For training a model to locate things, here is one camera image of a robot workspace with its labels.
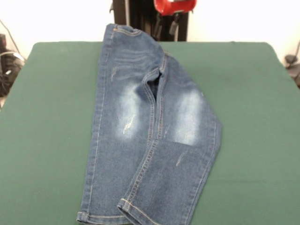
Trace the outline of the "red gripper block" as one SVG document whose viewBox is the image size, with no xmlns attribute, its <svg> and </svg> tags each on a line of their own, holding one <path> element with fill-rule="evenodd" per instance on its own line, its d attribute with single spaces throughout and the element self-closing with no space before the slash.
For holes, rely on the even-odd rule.
<svg viewBox="0 0 300 225">
<path fill-rule="evenodd" d="M 179 32 L 179 21 L 182 17 L 181 13 L 188 13 L 192 11 L 197 3 L 197 0 L 154 0 L 155 9 L 162 16 L 174 15 L 170 26 L 170 35 L 177 37 Z M 157 15 L 156 23 L 152 37 L 156 41 L 160 41 L 162 30 L 162 16 Z"/>
</svg>

